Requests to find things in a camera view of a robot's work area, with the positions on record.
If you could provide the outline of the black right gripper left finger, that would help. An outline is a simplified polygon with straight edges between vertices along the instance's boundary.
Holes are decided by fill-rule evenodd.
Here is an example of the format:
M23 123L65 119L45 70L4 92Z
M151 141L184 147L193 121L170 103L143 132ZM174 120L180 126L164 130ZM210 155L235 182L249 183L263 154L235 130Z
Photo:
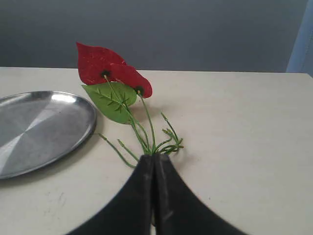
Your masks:
M152 219L151 192L154 163L141 156L117 195L96 215L70 235L149 235Z

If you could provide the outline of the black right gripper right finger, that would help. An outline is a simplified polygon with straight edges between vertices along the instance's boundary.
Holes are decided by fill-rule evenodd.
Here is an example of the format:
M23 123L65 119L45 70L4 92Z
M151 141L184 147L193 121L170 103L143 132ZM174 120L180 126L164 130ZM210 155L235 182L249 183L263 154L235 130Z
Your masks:
M152 208L157 235L244 235L209 209L165 154L154 154Z

